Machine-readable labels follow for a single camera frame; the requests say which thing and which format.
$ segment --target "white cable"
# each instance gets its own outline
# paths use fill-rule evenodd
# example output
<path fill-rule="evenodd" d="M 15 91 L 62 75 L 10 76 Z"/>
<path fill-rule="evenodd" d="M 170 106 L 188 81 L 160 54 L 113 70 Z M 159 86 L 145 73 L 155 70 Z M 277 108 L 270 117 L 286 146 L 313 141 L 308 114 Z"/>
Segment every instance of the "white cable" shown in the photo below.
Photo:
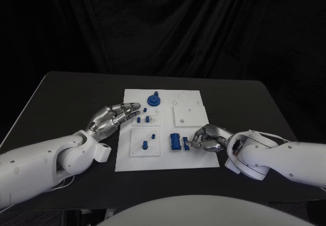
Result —
<path fill-rule="evenodd" d="M 70 186 L 71 184 L 72 184 L 72 182 L 74 182 L 74 179 L 75 179 L 75 175 L 74 175 L 74 177 L 72 177 L 72 180 L 71 180 L 71 182 L 65 185 L 65 186 L 59 186 L 59 187 L 55 187 L 55 188 L 51 188 L 49 190 L 46 190 L 45 192 L 52 192 L 52 191 L 55 191 L 55 190 L 58 190 L 58 189 L 62 189 L 62 188 L 65 188 L 67 186 Z"/>
<path fill-rule="evenodd" d="M 5 208 L 5 209 L 0 211 L 0 213 L 5 212 L 12 206 L 9 206 L 7 208 Z"/>
<path fill-rule="evenodd" d="M 258 134 L 264 134 L 264 135 L 267 135 L 267 136 L 270 136 L 270 137 L 276 137 L 276 138 L 282 139 L 284 142 L 286 142 L 286 141 L 290 142 L 289 140 L 286 140 L 284 138 L 282 138 L 280 136 L 277 136 L 277 135 L 274 135 L 274 134 L 263 133 L 263 132 L 258 132 L 258 131 L 254 131 L 254 130 L 250 130 L 250 132 L 258 133 Z"/>

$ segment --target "blue object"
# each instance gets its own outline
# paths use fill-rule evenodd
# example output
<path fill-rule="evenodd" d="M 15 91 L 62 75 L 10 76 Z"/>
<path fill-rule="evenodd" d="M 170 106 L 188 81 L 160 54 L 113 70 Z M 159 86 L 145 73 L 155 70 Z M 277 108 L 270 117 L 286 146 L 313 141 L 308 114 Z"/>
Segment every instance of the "blue object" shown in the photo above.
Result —
<path fill-rule="evenodd" d="M 146 150 L 149 148 L 149 145 L 147 145 L 147 141 L 143 142 L 143 149 Z"/>
<path fill-rule="evenodd" d="M 160 104 L 160 102 L 162 102 L 162 100 L 159 98 L 159 92 L 156 91 L 155 95 L 149 96 L 147 103 L 150 106 L 157 106 Z"/>
<path fill-rule="evenodd" d="M 182 150 L 179 133 L 170 134 L 170 138 L 172 138 L 172 150 Z"/>
<path fill-rule="evenodd" d="M 189 151 L 189 146 L 186 145 L 186 141 L 188 141 L 188 137 L 183 137 L 183 147 L 185 147 L 185 151 Z"/>

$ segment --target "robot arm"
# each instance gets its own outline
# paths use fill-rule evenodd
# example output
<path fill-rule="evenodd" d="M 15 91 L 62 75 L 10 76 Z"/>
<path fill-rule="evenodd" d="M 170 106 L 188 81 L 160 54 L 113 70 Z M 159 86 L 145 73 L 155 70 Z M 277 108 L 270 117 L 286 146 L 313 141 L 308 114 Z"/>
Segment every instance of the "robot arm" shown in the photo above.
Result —
<path fill-rule="evenodd" d="M 111 148 L 100 141 L 140 114 L 139 109 L 139 103 L 104 107 L 85 130 L 0 155 L 0 208 L 31 199 L 65 178 L 82 173 L 94 159 L 107 161 Z"/>
<path fill-rule="evenodd" d="M 227 148 L 230 159 L 225 166 L 250 178 L 263 180 L 273 168 L 287 179 L 313 186 L 326 187 L 326 145 L 287 142 L 279 145 L 258 132 L 233 134 L 224 128 L 207 125 L 198 130 L 194 148 L 221 151 Z"/>

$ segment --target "black table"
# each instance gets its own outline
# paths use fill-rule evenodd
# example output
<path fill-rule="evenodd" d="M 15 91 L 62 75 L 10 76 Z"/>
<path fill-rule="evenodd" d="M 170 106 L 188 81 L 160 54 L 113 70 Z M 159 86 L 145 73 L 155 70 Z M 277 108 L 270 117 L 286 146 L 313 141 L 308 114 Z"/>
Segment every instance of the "black table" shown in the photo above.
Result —
<path fill-rule="evenodd" d="M 123 102 L 124 89 L 199 90 L 209 122 L 240 132 L 248 129 L 296 136 L 258 81 L 209 80 L 93 73 L 49 72 L 5 141 L 2 152 L 74 134 L 93 114 Z M 320 188 L 287 180 L 270 171 L 264 181 L 221 168 L 114 172 L 119 131 L 104 140 L 111 148 L 106 163 L 94 161 L 64 189 L 41 194 L 12 210 L 100 209 L 134 206 L 150 200 L 188 194 L 222 195 L 264 201 L 326 198 Z"/>

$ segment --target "blue knob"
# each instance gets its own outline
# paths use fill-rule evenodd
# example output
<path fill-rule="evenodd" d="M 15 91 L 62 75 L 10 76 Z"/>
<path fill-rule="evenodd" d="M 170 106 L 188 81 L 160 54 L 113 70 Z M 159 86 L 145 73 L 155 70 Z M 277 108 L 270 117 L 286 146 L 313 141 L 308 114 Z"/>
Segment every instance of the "blue knob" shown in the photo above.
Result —
<path fill-rule="evenodd" d="M 143 142 L 143 149 L 146 150 L 149 148 L 149 145 L 147 145 L 147 141 Z"/>
<path fill-rule="evenodd" d="M 160 104 L 160 102 L 162 102 L 162 100 L 159 98 L 159 92 L 156 91 L 155 95 L 149 96 L 147 103 L 150 106 L 157 106 Z"/>

